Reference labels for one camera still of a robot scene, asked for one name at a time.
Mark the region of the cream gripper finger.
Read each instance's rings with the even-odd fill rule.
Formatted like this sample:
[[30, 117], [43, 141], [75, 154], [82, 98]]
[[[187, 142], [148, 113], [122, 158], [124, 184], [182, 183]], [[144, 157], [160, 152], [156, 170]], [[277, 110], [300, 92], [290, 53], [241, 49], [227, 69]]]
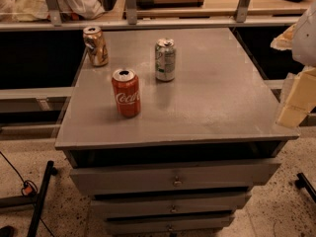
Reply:
[[271, 42], [271, 48], [276, 50], [291, 50], [294, 29], [295, 25], [292, 25], [288, 27], [282, 34], [274, 38]]
[[305, 66], [297, 75], [285, 78], [276, 123], [285, 127], [298, 127], [316, 107], [316, 68]]

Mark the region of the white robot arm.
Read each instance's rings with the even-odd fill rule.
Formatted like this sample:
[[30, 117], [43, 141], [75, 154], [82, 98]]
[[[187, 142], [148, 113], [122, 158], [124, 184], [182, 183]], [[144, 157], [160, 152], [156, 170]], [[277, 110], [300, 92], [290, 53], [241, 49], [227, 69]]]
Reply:
[[276, 119], [279, 125], [298, 127], [316, 107], [316, 2], [295, 24], [273, 39], [271, 48], [290, 50], [293, 60], [304, 66], [297, 75], [285, 80]]

